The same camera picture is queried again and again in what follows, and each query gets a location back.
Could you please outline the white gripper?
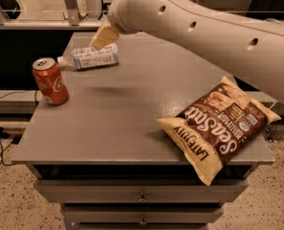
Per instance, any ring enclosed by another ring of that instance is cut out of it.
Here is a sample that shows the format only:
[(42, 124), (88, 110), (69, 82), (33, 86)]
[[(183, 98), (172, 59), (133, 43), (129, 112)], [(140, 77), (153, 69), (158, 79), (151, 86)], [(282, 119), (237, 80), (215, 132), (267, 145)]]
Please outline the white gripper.
[(137, 24), (141, 14), (141, 0), (112, 0), (108, 10), (108, 22), (104, 22), (92, 37), (89, 46), (102, 50), (123, 35), (136, 34), (141, 31)]

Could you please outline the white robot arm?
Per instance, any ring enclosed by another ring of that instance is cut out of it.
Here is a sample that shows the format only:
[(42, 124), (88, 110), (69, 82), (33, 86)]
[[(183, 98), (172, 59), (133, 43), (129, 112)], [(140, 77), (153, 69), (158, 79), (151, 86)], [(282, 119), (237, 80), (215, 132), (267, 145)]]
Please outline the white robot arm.
[(217, 65), (284, 104), (284, 25), (214, 11), (189, 0), (113, 0), (90, 42), (100, 50), (144, 32)]

